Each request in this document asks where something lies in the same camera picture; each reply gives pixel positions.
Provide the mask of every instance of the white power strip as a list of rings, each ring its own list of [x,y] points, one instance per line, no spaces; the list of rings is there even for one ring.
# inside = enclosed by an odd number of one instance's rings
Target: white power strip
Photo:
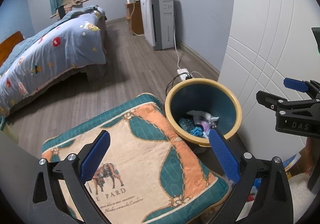
[[[189,71],[187,69],[178,69],[177,72],[178,72],[178,75],[181,73],[188,73],[189,74]],[[180,75],[179,77],[180,77],[181,81],[185,81],[187,76],[188,76],[187,74],[183,74],[183,75]]]

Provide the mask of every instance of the white wardrobe door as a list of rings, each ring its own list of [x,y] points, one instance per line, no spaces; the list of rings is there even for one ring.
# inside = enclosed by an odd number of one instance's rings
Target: white wardrobe door
[[[305,137],[275,131],[275,113],[257,103],[256,93],[308,99],[286,89],[283,79],[320,81],[320,56],[311,27],[320,27],[316,0],[234,1],[219,82],[238,97],[243,110],[238,134],[257,158],[286,160],[305,145]]]

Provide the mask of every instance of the wooden headboard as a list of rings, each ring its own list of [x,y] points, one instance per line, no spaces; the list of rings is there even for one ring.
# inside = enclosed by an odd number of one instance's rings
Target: wooden headboard
[[[12,34],[9,38],[0,43],[0,66],[10,55],[14,46],[21,41],[23,41],[23,36],[20,31],[17,31],[15,34]]]

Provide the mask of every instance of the blue bedspread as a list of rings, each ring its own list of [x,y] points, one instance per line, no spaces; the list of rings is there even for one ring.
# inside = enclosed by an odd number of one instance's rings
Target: blue bedspread
[[[90,64],[105,64],[100,29],[104,11],[90,6],[17,44],[0,67],[0,115],[63,73]]]

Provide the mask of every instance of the cushion with horse print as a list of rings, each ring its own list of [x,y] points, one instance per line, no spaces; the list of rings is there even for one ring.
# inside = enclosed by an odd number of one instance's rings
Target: cushion with horse print
[[[79,153],[103,129],[111,145],[85,187],[111,223],[185,224],[228,196],[228,183],[173,131],[151,94],[47,140],[43,157],[53,162]],[[65,182],[60,186],[70,212],[81,220]]]

